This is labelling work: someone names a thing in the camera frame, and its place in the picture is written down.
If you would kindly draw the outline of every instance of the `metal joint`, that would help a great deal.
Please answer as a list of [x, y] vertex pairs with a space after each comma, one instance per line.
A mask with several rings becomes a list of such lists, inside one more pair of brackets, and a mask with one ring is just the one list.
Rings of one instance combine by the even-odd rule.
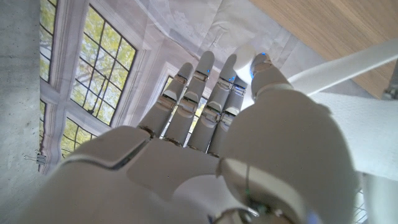
[[173, 109], [173, 107], [177, 104], [177, 102], [167, 95], [162, 95], [157, 99], [157, 103], [161, 104], [162, 106]]
[[182, 77], [182, 76], [179, 75], [179, 74], [176, 74], [176, 75], [174, 76], [174, 80], [176, 80], [176, 81], [178, 81], [178, 82], [180, 82], [180, 83], [182, 83], [182, 84], [184, 84], [184, 85], [188, 82], [188, 80], [187, 80], [186, 78]]
[[207, 82], [207, 79], [208, 79], [207, 75], [205, 75], [199, 71], [195, 71], [195, 73], [193, 74], [193, 77], [199, 79], [202, 82]]
[[209, 121], [213, 122], [213, 123], [217, 123], [220, 120], [220, 113], [209, 107], [206, 106], [205, 109], [202, 112], [202, 115]]
[[223, 113], [221, 115], [221, 122], [224, 123], [227, 126], [230, 126], [232, 124], [232, 121], [234, 120], [235, 116], [230, 113]]
[[220, 88], [224, 89], [224, 90], [230, 90], [230, 89], [232, 89], [232, 86], [233, 86], [232, 83], [226, 81], [225, 79], [223, 79], [221, 77], [218, 78], [217, 84], [219, 84]]
[[183, 110], [188, 111], [190, 113], [195, 113], [198, 108], [198, 103], [190, 100], [189, 98], [182, 98], [180, 104], [178, 105]]
[[232, 91], [234, 91], [235, 93], [243, 96], [244, 93], [246, 92], [246, 89], [241, 87], [241, 86], [234, 85], [234, 87], [232, 87]]

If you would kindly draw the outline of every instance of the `window frame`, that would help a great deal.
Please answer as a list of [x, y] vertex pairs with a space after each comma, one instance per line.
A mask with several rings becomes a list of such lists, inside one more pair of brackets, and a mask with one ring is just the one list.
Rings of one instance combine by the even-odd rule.
[[41, 102], [44, 104], [44, 113], [43, 113], [43, 120], [41, 118], [41, 111], [40, 111], [40, 116], [39, 116], [39, 122], [40, 121], [43, 122], [43, 136], [41, 136], [42, 137], [42, 141], [41, 142], [40, 142], [40, 124], [39, 124], [39, 152], [41, 152], [42, 149], [44, 148], [43, 142], [44, 142], [44, 136], [46, 134], [45, 133], [45, 122], [46, 122], [45, 115], [46, 115], [46, 112], [47, 112], [47, 103], [44, 100], [40, 99], [39, 106], [40, 106]]
[[58, 1], [57, 1], [57, 4], [55, 5], [54, 3], [52, 3], [50, 0], [44, 0], [44, 1], [47, 1], [48, 3], [50, 3], [53, 7], [55, 7], [55, 12], [54, 12], [54, 23], [52, 24], [53, 25], [53, 33], [51, 34], [50, 33], [50, 31], [49, 30], [47, 30], [43, 25], [42, 25], [42, 23], [40, 22], [40, 20], [39, 20], [39, 32], [40, 32], [40, 28], [43, 28], [43, 30], [45, 31], [45, 32], [47, 32], [48, 34], [50, 34], [51, 35], [51, 58], [48, 58], [48, 57], [46, 57], [43, 53], [42, 53], [42, 51], [40, 50], [40, 36], [39, 36], [39, 56], [41, 55], [41, 56], [43, 56], [43, 57], [45, 57], [48, 61], [49, 61], [49, 72], [48, 72], [48, 76], [49, 76], [49, 78], [48, 78], [48, 80], [44, 80], [44, 78], [42, 78], [41, 76], [40, 76], [40, 74], [39, 74], [39, 77], [41, 78], [41, 79], [43, 79], [45, 82], [47, 82], [47, 83], [50, 83], [51, 82], [51, 73], [52, 73], [52, 63], [53, 63], [53, 50], [54, 50], [54, 37], [55, 37], [55, 33], [56, 33], [56, 28], [57, 28], [57, 26], [56, 26], [56, 23], [57, 23], [57, 14], [58, 14]]
[[[129, 81], [129, 78], [130, 78], [130, 74], [131, 74], [131, 72], [132, 72], [133, 65], [134, 65], [134, 63], [136, 62], [136, 58], [137, 58], [137, 55], [138, 55], [138, 51], [139, 51], [139, 50], [138, 50], [134, 45], [132, 45], [132, 44], [130, 43], [130, 41], [128, 41], [127, 38], [125, 38], [125, 37], [122, 35], [122, 33], [120, 33], [120, 31], [118, 31], [118, 30], [115, 28], [115, 26], [113, 26], [104, 16], [102, 16], [102, 15], [100, 14], [100, 12], [99, 12], [97, 9], [95, 9], [95, 7], [94, 7], [91, 3], [89, 3], [89, 5], [88, 5], [88, 10], [90, 10], [90, 8], [91, 8], [92, 10], [94, 10], [95, 13], [97, 13], [97, 15], [99, 15], [100, 18], [102, 18], [102, 19], [104, 20], [103, 26], [102, 26], [102, 29], [101, 29], [101, 35], [100, 35], [100, 37], [99, 37], [99, 42], [97, 42], [97, 41], [95, 41], [93, 38], [91, 38], [91, 37], [84, 31], [84, 29], [83, 29], [83, 36], [87, 36], [91, 41], [93, 41], [96, 45], [98, 45], [98, 50], [97, 50], [97, 53], [96, 53], [94, 65], [91, 65], [89, 62], [87, 62], [85, 59], [83, 59], [82, 56], [81, 56], [81, 50], [79, 51], [79, 53], [78, 53], [78, 60], [82, 60], [84, 63], [86, 63], [87, 66], [89, 66], [90, 68], [92, 68], [92, 72], [91, 72], [91, 75], [90, 75], [90, 81], [89, 81], [89, 83], [88, 83], [88, 86], [86, 86], [85, 84], [83, 84], [81, 81], [77, 80], [76, 74], [75, 74], [75, 77], [74, 77], [73, 82], [72, 82], [72, 83], [77, 82], [77, 83], [79, 83], [80, 85], [82, 85], [82, 86], [84, 86], [85, 88], [87, 88], [87, 92], [86, 92], [86, 95], [85, 95], [85, 99], [84, 99], [84, 102], [83, 102], [83, 106], [80, 106], [79, 103], [77, 103], [75, 100], [72, 99], [72, 94], [71, 94], [71, 96], [70, 96], [70, 99], [71, 99], [73, 102], [75, 102], [78, 106], [82, 107], [87, 113], [89, 113], [90, 115], [92, 115], [93, 117], [95, 117], [97, 120], [99, 120], [99, 121], [101, 121], [102, 123], [104, 123], [104, 124], [106, 124], [106, 125], [108, 125], [108, 126], [111, 127], [112, 124], [113, 124], [114, 116], [115, 116], [115, 114], [116, 114], [116, 110], [118, 109], [118, 106], [120, 105], [120, 101], [121, 101], [121, 99], [122, 99], [122, 94], [124, 93], [124, 91], [125, 91], [125, 89], [126, 89], [126, 83]], [[119, 40], [119, 44], [118, 44], [118, 49], [117, 49], [116, 55], [115, 55], [114, 57], [113, 57], [113, 55], [110, 54], [105, 48], [103, 48], [103, 46], [100, 44], [101, 41], [102, 41], [102, 38], [103, 38], [104, 28], [105, 28], [105, 25], [106, 25], [106, 24], [109, 25], [109, 26], [112, 28], [112, 30], [114, 30], [114, 31], [120, 36], [120, 40]], [[132, 47], [132, 48], [135, 50], [134, 56], [133, 56], [133, 58], [132, 58], [132, 61], [131, 61], [131, 64], [130, 64], [130, 67], [129, 67], [129, 68], [126, 68], [126, 67], [118, 60], [118, 53], [119, 53], [119, 49], [120, 49], [120, 46], [121, 46], [121, 43], [122, 43], [123, 40], [124, 40], [128, 45], [130, 45], [130, 47]], [[111, 67], [111, 71], [110, 71], [110, 74], [109, 74], [109, 78], [106, 77], [106, 75], [102, 74], [100, 71], [98, 71], [98, 70], [96, 69], [96, 64], [97, 64], [97, 61], [98, 61], [98, 55], [100, 54], [100, 50], [103, 50], [106, 54], [108, 54], [108, 55], [113, 59], [113, 64], [112, 64], [112, 67]], [[127, 76], [126, 76], [126, 79], [125, 79], [125, 81], [124, 81], [124, 85], [123, 85], [123, 87], [122, 87], [121, 89], [120, 89], [115, 83], [113, 83], [113, 82], [111, 81], [111, 77], [112, 77], [112, 74], [113, 74], [113, 71], [114, 71], [114, 68], [115, 68], [116, 63], [120, 64], [120, 65], [122, 66], [122, 68], [125, 69], [125, 70], [127, 71]], [[94, 77], [95, 72], [97, 72], [98, 74], [100, 74], [100, 75], [104, 78], [103, 85], [101, 86], [101, 90], [100, 90], [100, 91], [102, 91], [102, 87], [103, 87], [104, 84], [106, 83], [106, 87], [105, 87], [105, 89], [104, 89], [104, 92], [103, 92], [103, 96], [102, 96], [102, 97], [100, 97], [101, 93], [100, 93], [100, 94], [96, 94], [96, 93], [94, 93], [93, 91], [90, 90], [90, 86], [91, 86], [91, 83], [92, 83], [92, 81], [93, 81], [93, 77]], [[104, 121], [102, 121], [102, 120], [100, 120], [100, 119], [98, 118], [98, 114], [100, 113], [101, 106], [102, 106], [102, 104], [103, 104], [103, 102], [104, 102], [105, 94], [106, 94], [106, 91], [108, 90], [109, 83], [111, 83], [111, 84], [114, 85], [118, 90], [120, 90], [120, 96], [119, 96], [118, 102], [116, 103], [116, 106], [115, 106], [114, 108], [113, 108], [112, 105], [110, 105], [110, 103], [105, 102], [107, 105], [109, 105], [109, 106], [113, 109], [112, 117], [111, 117], [111, 119], [109, 120], [109, 124], [107, 124], [107, 123], [105, 123]], [[96, 115], [94, 115], [93, 113], [90, 113], [88, 110], [86, 110], [86, 109], [84, 108], [84, 105], [85, 105], [85, 103], [86, 103], [86, 101], [87, 101], [87, 97], [88, 97], [89, 92], [91, 92], [92, 94], [95, 95], [95, 97], [96, 97], [96, 102], [95, 102], [95, 104], [97, 104], [97, 102], [98, 102], [99, 99], [101, 100], [101, 103], [98, 105], [98, 112], [97, 112]]]
[[[71, 122], [73, 122], [73, 123], [77, 126], [76, 132], [75, 132], [75, 139], [71, 139], [70, 137], [68, 137], [68, 136], [65, 135], [65, 128], [66, 128], [68, 119], [69, 119]], [[95, 138], [97, 137], [95, 134], [93, 134], [93, 133], [87, 131], [87, 130], [84, 129], [82, 126], [80, 126], [77, 122], [75, 122], [74, 120], [72, 120], [70, 117], [67, 116], [67, 117], [65, 118], [64, 129], [63, 129], [63, 133], [62, 133], [62, 135], [61, 135], [61, 141], [62, 141], [62, 138], [63, 138], [63, 137], [65, 137], [65, 138], [67, 138], [67, 139], [73, 141], [73, 151], [72, 151], [72, 152], [76, 151], [76, 144], [83, 144], [83, 142], [82, 142], [82, 143], [78, 143], [77, 140], [76, 140], [76, 138], [77, 138], [77, 133], [79, 132], [79, 128], [81, 128], [82, 130], [86, 131], [87, 133], [89, 133], [89, 134], [91, 135], [91, 136], [90, 136], [90, 140], [92, 140], [93, 137], [95, 137]], [[65, 159], [66, 157], [63, 155], [62, 151], [67, 151], [67, 152], [69, 152], [69, 151], [66, 150], [66, 149], [63, 149], [62, 146], [61, 146], [61, 144], [60, 144], [60, 149], [61, 149], [61, 157]]]

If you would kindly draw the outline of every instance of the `white robotic hand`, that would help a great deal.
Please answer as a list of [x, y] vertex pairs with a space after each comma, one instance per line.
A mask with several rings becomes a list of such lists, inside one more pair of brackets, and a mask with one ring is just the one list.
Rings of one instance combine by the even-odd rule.
[[[181, 147], [213, 61], [205, 52], [193, 77], [185, 64], [137, 128], [82, 144], [20, 222], [349, 224], [357, 180], [340, 130], [265, 53], [228, 59]], [[245, 82], [255, 103], [240, 112]]]

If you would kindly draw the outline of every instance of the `ceiling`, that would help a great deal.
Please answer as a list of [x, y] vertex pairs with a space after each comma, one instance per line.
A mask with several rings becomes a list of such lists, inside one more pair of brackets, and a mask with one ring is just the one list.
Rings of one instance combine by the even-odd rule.
[[[286, 77], [325, 62], [326, 57], [316, 53], [250, 1], [137, 2], [158, 29], [191, 54], [200, 56], [206, 50], [212, 51], [218, 69], [237, 47], [246, 43], [255, 46], [258, 52], [269, 54]], [[352, 80], [325, 91], [372, 97]]]
[[[334, 60], [398, 37], [396, 0], [251, 0], [326, 60]], [[354, 81], [380, 98], [395, 62]]]

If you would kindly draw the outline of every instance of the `white fabric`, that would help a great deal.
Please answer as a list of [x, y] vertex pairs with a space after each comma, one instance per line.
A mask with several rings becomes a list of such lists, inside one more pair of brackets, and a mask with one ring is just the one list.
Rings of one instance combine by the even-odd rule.
[[398, 102], [317, 93], [348, 143], [355, 169], [398, 180]]

